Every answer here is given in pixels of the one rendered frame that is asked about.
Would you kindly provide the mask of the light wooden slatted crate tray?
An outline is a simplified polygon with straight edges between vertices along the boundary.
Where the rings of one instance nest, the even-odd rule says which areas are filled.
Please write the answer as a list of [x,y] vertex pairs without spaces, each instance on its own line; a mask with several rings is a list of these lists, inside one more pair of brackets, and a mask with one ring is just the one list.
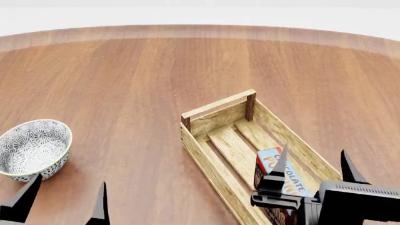
[[288,159],[315,192],[321,181],[342,178],[253,89],[182,114],[181,139],[241,225],[272,225],[262,208],[250,204],[258,151],[286,146]]

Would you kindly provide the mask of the white bowl with floral pattern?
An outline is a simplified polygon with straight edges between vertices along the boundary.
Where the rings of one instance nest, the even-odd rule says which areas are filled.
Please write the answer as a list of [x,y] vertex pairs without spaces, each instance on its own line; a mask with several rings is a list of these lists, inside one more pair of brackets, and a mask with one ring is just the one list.
[[0,174],[28,183],[55,175],[68,160],[73,134],[65,123],[36,119],[0,135]]

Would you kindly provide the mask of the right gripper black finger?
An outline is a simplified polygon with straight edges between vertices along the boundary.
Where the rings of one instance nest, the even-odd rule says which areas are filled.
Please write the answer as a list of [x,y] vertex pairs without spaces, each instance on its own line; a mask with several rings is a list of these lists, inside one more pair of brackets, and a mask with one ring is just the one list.
[[341,171],[342,180],[345,182],[371,185],[371,183],[368,183],[365,177],[357,170],[344,149],[341,151]]
[[286,146],[284,147],[276,165],[271,172],[267,172],[259,182],[259,191],[269,191],[272,193],[282,193],[286,167]]

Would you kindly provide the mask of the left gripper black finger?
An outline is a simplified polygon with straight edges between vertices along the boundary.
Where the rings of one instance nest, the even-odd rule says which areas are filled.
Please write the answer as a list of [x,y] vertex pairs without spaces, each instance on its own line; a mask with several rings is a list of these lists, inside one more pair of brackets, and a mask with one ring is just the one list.
[[110,225],[108,195],[105,181],[101,183],[92,215],[85,225]]
[[34,204],[42,176],[38,174],[8,202],[0,204],[0,223],[25,223]]

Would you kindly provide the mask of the chocolate pudding box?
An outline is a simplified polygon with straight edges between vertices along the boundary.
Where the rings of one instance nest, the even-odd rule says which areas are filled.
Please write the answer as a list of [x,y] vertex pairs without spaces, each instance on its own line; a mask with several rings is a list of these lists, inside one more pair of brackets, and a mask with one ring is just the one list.
[[[276,166],[281,156],[282,149],[273,147],[258,151],[256,154],[256,166],[254,171],[254,188],[260,190],[261,179],[267,176]],[[315,191],[311,186],[305,183],[305,179],[300,176],[299,170],[294,168],[290,159],[285,159],[286,167],[284,169],[285,180],[282,187],[283,194],[295,196],[313,197]],[[290,209],[270,209],[262,208],[272,225],[297,225],[297,215]]]

